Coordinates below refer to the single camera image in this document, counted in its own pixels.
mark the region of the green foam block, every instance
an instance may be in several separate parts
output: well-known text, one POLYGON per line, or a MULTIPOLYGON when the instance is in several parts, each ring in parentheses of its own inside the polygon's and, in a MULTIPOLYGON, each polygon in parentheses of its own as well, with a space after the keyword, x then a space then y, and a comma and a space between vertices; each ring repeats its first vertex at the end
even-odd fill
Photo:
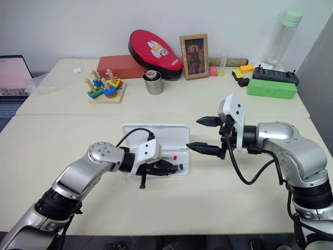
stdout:
POLYGON ((297 89, 293 83, 250 79, 248 85, 248 95, 292 99, 296 93, 297 89))
POLYGON ((96 99, 100 95, 103 95, 103 90, 100 87, 97 87, 96 92, 90 90, 87 93, 88 93, 88 96, 90 96, 92 99, 96 99))

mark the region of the laptop keyboard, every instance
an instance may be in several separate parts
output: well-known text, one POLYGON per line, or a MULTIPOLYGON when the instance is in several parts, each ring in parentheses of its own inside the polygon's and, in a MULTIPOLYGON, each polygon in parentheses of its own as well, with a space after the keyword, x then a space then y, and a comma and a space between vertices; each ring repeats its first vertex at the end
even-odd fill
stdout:
POLYGON ((22 104, 0 104, 0 118, 12 118, 22 104))

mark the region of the black remote control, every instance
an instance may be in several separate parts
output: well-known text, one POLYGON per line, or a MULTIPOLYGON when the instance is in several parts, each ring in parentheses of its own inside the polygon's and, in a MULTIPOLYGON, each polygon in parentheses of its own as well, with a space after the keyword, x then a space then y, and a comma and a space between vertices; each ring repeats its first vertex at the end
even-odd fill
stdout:
POLYGON ((256 67, 252 75, 253 79, 266 80, 266 81, 275 81, 275 82, 289 82, 294 83, 296 86, 299 84, 295 70, 293 72, 282 72, 270 69, 263 69, 262 67, 256 67))

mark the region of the stainless steel cup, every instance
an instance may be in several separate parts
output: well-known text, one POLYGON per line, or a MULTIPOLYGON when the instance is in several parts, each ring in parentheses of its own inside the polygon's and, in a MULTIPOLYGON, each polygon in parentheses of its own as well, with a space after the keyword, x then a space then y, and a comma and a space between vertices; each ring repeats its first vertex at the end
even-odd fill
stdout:
POLYGON ((158 95, 163 92, 161 77, 161 73, 155 70, 148 70, 144 73, 143 78, 150 94, 158 95))

